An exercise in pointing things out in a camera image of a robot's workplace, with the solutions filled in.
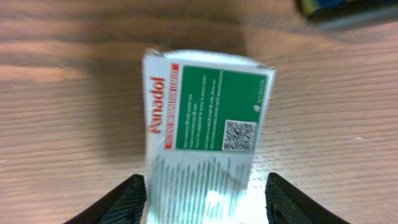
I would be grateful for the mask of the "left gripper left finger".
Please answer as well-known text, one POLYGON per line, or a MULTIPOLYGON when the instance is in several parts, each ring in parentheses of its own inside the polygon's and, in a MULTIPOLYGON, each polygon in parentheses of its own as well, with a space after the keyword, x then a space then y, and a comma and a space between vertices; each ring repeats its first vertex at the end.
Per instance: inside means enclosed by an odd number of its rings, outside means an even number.
POLYGON ((65 224, 140 224, 146 198, 144 176, 134 174, 65 224))

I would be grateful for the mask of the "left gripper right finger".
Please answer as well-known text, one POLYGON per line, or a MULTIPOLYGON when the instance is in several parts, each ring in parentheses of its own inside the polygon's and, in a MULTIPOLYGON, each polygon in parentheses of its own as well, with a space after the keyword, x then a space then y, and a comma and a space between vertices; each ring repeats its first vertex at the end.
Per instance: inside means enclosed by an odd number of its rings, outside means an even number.
POLYGON ((269 224, 349 224, 275 172, 267 177, 265 196, 269 224))

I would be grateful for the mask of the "white green medicine box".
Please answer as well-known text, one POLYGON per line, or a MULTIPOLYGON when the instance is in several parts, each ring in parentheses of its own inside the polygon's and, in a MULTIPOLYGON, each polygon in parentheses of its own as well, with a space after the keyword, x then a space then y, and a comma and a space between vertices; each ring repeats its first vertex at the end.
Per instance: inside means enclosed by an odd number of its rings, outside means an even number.
POLYGON ((249 57, 142 58, 148 223, 243 223, 275 70, 249 57))

